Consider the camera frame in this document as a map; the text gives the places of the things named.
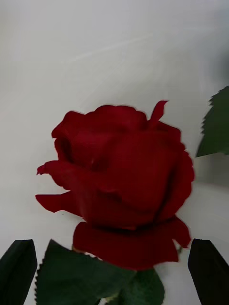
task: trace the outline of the red petal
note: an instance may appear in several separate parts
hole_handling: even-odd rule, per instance
[[[168,132],[172,139],[180,142],[181,140],[181,131],[178,128],[172,127],[162,122],[158,122],[156,125],[157,130]]]
[[[58,138],[55,140],[54,145],[60,161],[73,163],[71,145],[66,139]]]
[[[88,169],[95,167],[105,159],[106,152],[117,136],[111,132],[79,131],[71,140],[74,161]]]
[[[111,228],[136,228],[151,223],[154,212],[139,212],[112,194],[97,192],[90,204],[82,207],[83,218],[93,225]]]
[[[61,195],[36,195],[36,199],[46,210],[53,213],[64,210],[81,216],[79,205],[76,204],[76,198],[72,192]]]
[[[149,126],[150,127],[154,127],[156,126],[157,122],[160,120],[160,118],[163,116],[164,114],[164,106],[168,101],[159,101],[155,108],[154,111],[151,115],[151,118],[149,120]]]
[[[80,223],[74,232],[73,245],[119,267],[145,270],[159,263],[178,261],[172,239],[183,243],[181,229],[177,218],[137,231],[108,231]]]
[[[191,241],[191,237],[186,224],[176,216],[174,216],[169,222],[169,233],[171,233],[171,238],[175,239],[183,248],[187,248]]]
[[[70,139],[75,136],[76,130],[82,125],[84,114],[69,111],[62,122],[52,131],[53,138]]]
[[[106,193],[116,189],[102,173],[91,172],[81,166],[64,161],[49,161],[37,169],[37,174],[49,174],[57,185],[75,193],[82,188],[89,192],[92,188]]]
[[[156,212],[167,190],[167,182],[180,144],[165,132],[145,131],[123,135],[109,155],[107,175],[129,206]]]
[[[171,175],[167,198],[159,212],[157,222],[171,218],[191,194],[191,183],[194,180],[192,160],[187,152],[183,152],[178,166]]]
[[[147,125],[145,113],[124,105],[103,105],[86,117],[93,121],[94,129],[101,131],[136,131]]]

